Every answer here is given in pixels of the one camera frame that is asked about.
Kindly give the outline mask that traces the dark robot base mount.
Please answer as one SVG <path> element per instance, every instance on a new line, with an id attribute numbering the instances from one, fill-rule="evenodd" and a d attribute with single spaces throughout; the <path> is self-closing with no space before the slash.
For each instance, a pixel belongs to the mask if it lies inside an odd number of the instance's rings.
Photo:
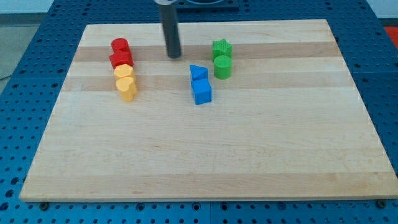
<path id="1" fill-rule="evenodd" d="M 239 0 L 177 0 L 179 10 L 189 9 L 238 9 Z"/>

